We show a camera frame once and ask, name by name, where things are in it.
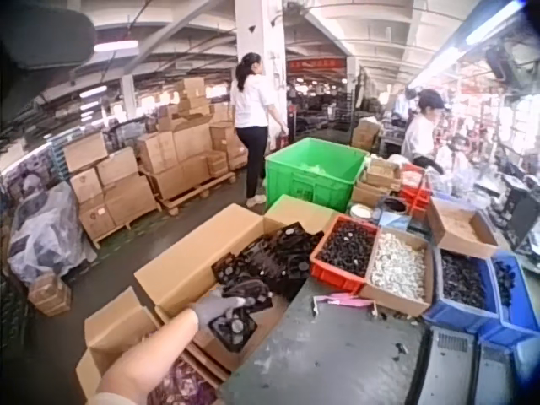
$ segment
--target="forearm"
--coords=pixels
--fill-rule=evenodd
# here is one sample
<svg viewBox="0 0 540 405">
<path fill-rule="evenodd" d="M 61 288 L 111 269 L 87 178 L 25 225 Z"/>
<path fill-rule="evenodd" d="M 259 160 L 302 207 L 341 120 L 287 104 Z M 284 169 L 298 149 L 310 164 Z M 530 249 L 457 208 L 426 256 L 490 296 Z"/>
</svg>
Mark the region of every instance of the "forearm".
<svg viewBox="0 0 540 405">
<path fill-rule="evenodd" d="M 184 310 L 148 339 L 125 352 L 107 370 L 98 392 L 111 392 L 136 403 L 146 403 L 147 395 L 164 379 L 197 329 L 195 312 Z"/>
<path fill-rule="evenodd" d="M 279 111 L 276 108 L 274 104 L 267 106 L 268 114 L 279 124 L 281 128 L 286 128 L 287 124 L 284 122 L 284 120 L 281 119 L 281 116 L 279 115 Z"/>
</svg>

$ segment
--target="black pants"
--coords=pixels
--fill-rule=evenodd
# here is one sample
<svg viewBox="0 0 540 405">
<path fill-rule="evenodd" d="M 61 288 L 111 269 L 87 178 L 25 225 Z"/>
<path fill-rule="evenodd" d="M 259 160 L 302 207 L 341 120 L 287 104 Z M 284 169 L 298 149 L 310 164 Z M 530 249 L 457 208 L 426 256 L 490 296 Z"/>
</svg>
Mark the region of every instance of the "black pants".
<svg viewBox="0 0 540 405">
<path fill-rule="evenodd" d="M 252 198 L 257 192 L 257 181 L 266 176 L 264 152 L 268 142 L 268 127 L 236 128 L 238 138 L 247 148 L 246 197 Z"/>
</svg>

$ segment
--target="ponytail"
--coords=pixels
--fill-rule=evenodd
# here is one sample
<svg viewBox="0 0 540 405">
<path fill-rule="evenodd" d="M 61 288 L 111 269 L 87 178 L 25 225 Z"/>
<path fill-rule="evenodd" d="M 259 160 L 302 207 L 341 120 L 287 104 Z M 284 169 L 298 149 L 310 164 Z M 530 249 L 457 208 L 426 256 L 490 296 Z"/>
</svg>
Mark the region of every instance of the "ponytail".
<svg viewBox="0 0 540 405">
<path fill-rule="evenodd" d="M 251 67 L 253 63 L 261 63 L 261 56 L 255 52 L 246 53 L 242 60 L 236 67 L 236 81 L 238 82 L 238 90 L 244 91 L 244 85 L 246 84 L 247 77 L 250 74 L 254 74 Z"/>
</svg>

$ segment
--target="gloved hand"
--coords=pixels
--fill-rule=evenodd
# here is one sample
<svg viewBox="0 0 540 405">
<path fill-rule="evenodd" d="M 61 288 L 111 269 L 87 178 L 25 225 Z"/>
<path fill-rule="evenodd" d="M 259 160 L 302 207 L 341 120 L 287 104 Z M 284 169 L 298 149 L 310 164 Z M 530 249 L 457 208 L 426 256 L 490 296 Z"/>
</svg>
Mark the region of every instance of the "gloved hand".
<svg viewBox="0 0 540 405">
<path fill-rule="evenodd" d="M 202 297 L 191 305 L 199 320 L 199 329 L 204 328 L 210 321 L 222 316 L 228 310 L 240 308 L 246 304 L 246 299 L 241 297 L 223 298 L 221 291 L 214 290 L 206 297 Z"/>
</svg>

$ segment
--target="shoe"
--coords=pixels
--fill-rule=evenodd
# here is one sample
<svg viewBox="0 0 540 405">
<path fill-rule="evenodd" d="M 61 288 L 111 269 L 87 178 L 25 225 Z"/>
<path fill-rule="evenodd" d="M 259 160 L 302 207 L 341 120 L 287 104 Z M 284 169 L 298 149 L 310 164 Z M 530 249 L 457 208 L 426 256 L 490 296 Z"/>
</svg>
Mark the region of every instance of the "shoe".
<svg viewBox="0 0 540 405">
<path fill-rule="evenodd" d="M 253 208 L 257 204 L 264 204 L 267 201 L 267 196 L 254 196 L 252 198 L 248 198 L 246 201 L 246 206 L 248 208 Z"/>
</svg>

